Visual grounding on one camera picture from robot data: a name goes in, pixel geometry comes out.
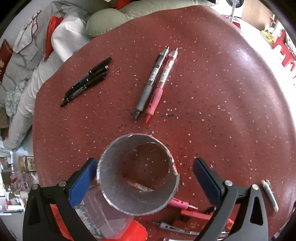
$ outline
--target pen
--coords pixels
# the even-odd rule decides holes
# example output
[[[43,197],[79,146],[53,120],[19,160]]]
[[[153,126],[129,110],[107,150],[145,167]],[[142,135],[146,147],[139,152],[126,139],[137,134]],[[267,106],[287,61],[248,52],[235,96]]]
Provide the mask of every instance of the pen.
[[[70,95],[69,93],[71,92],[72,89],[74,89],[77,85],[79,85],[84,79],[89,77],[92,73],[96,72],[98,69],[108,65],[111,62],[112,58],[108,57],[105,60],[103,60],[101,63],[96,65],[94,68],[92,68],[90,71],[88,71],[84,76],[81,77],[80,80],[78,80],[66,93],[65,96]]]
[[[78,85],[76,85],[76,87],[70,89],[68,91],[68,94],[65,95],[65,97],[63,98],[63,101],[70,96],[71,94],[73,94],[76,90],[80,89],[82,86],[84,86],[88,81],[91,81],[92,78],[96,77],[97,75],[99,75],[102,72],[105,72],[108,70],[108,66],[104,66],[102,68],[100,68],[99,70],[93,72],[91,75],[89,75],[87,78],[85,78],[84,80],[82,80]]]
[[[272,193],[271,189],[270,189],[270,181],[269,180],[262,180],[262,186],[274,208],[274,211],[275,212],[278,212],[279,211],[279,206],[278,204],[276,203],[276,199],[274,197],[274,194]]]
[[[61,107],[64,107],[66,104],[68,104],[71,100],[73,100],[76,96],[84,92],[86,89],[95,86],[97,83],[103,81],[105,77],[106,73],[100,73],[99,75],[94,77],[91,81],[87,82],[84,86],[82,86],[80,89],[76,90],[73,94],[67,97],[61,104]]]
[[[154,191],[153,189],[151,188],[148,188],[142,184],[139,184],[139,183],[135,183],[135,182],[132,182],[132,181],[129,181],[127,180],[127,183],[133,187],[133,188],[137,188],[141,191],[144,191],[144,192],[152,192]],[[187,208],[191,208],[191,209],[194,209],[194,210],[198,210],[197,207],[195,206],[192,206],[190,205],[188,202],[185,202],[185,201],[182,201],[180,199],[177,199],[175,197],[172,198],[172,200],[169,201],[168,205],[172,206],[172,207],[177,207],[177,208],[180,208],[180,209],[187,209]]]
[[[154,115],[156,107],[160,101],[162,94],[163,94],[163,87],[165,86],[166,80],[169,76],[169,73],[170,73],[174,63],[175,63],[177,55],[178,55],[178,48],[174,51],[171,51],[170,54],[168,55],[168,60],[165,65],[165,69],[163,70],[163,73],[160,77],[157,88],[155,89],[155,91],[152,95],[152,98],[150,100],[149,106],[146,110],[144,125],[146,125],[149,122],[149,120],[151,119],[151,116]]]
[[[154,86],[154,83],[155,83],[155,79],[156,79],[156,76],[158,74],[158,71],[160,70],[166,56],[168,55],[168,50],[169,50],[169,47],[167,46],[163,51],[160,52],[157,60],[156,60],[156,63],[154,65],[154,68],[152,70],[152,73],[148,79],[148,82],[145,86],[145,89],[143,90],[142,92],[142,95],[141,95],[141,98],[138,102],[138,105],[136,107],[136,112],[134,114],[134,118],[137,119],[139,114],[143,111],[144,109],[144,106],[152,92],[152,88]]]
[[[190,235],[199,235],[199,232],[194,232],[194,231],[188,231],[188,230],[184,230],[184,229],[179,229],[177,227],[171,226],[167,223],[164,222],[152,222],[155,225],[158,225],[161,229],[166,229],[169,230],[171,232],[175,232],[175,233],[180,233],[180,234],[190,234]]]

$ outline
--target pen clip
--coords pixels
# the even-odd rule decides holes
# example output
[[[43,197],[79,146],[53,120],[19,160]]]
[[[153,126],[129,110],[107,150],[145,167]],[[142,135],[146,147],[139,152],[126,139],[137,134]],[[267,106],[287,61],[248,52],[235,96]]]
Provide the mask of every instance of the pen clip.
[[[270,183],[270,181],[267,179],[267,180],[265,180],[266,181],[266,183],[267,183],[267,185],[270,187],[270,189],[272,188],[272,186],[271,186],[271,183]]]

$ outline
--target green cushion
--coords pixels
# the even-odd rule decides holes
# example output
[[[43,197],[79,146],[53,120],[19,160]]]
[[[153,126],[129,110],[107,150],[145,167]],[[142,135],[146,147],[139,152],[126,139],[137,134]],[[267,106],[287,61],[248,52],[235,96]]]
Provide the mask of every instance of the green cushion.
[[[86,25],[89,36],[96,37],[127,22],[126,16],[116,9],[103,9],[93,14]]]
[[[91,37],[104,34],[119,25],[153,12],[177,9],[195,5],[213,6],[207,0],[141,0],[134,1],[120,10],[103,9],[93,14],[87,22],[86,30]]]

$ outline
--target red pen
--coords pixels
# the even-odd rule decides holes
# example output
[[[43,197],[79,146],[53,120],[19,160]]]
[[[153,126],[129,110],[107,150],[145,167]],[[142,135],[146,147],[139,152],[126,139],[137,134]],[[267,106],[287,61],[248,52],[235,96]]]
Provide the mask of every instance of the red pen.
[[[165,69],[163,70],[163,73],[160,77],[160,80],[158,82],[158,85],[151,97],[149,106],[146,110],[146,116],[145,116],[145,120],[144,120],[144,125],[146,125],[149,120],[151,119],[151,116],[154,115],[154,112],[156,110],[156,107],[160,101],[160,98],[163,94],[163,87],[165,86],[166,80],[170,74],[170,71],[175,63],[175,60],[177,58],[178,55],[178,48],[176,50],[173,50],[170,52],[170,54],[168,55],[168,60],[167,63],[165,65]]]

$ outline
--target red table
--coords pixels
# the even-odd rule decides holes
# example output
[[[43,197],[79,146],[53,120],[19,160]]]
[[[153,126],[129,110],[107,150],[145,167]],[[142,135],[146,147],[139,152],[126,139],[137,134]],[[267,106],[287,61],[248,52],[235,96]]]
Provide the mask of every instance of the red table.
[[[166,45],[179,48],[178,59],[156,114],[143,126],[143,116],[135,123],[132,114]],[[67,89],[108,56],[113,62],[106,80],[60,108]],[[210,8],[167,10],[129,21],[93,39],[42,86],[33,124],[41,185],[69,178],[87,158],[99,159],[112,140],[127,133],[153,133],[168,145],[184,182],[176,197],[201,211],[210,204],[192,173],[196,157],[235,185],[271,180],[279,212],[263,194],[269,236],[288,219],[296,199],[289,108],[240,30]],[[188,239],[151,224],[171,222],[179,213],[166,207],[136,219],[147,228],[149,241]]]

